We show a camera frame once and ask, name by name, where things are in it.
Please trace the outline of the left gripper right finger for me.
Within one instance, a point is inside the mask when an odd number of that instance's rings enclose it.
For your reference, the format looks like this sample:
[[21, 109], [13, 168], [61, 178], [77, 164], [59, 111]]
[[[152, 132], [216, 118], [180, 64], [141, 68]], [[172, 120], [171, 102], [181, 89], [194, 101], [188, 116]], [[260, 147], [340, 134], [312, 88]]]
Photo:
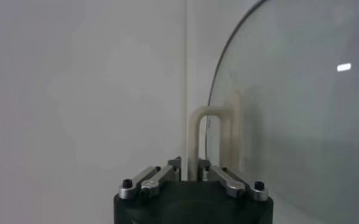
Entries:
[[222, 186], [228, 196], [241, 198], [249, 197], [253, 201], [267, 201], [269, 192], [263, 181], [248, 182], [238, 172], [226, 167], [212, 166], [207, 159], [198, 162], [198, 179], [214, 181]]

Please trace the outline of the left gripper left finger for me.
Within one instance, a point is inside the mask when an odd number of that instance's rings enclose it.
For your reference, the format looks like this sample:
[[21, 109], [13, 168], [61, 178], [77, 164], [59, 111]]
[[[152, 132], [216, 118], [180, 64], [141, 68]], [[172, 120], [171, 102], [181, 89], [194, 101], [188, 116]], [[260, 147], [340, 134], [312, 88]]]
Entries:
[[160, 189], [168, 181], [180, 181], [181, 157], [170, 159], [163, 167], [149, 166], [133, 178], [124, 179], [118, 188], [118, 197], [131, 200], [141, 191], [147, 191], [149, 198], [160, 193]]

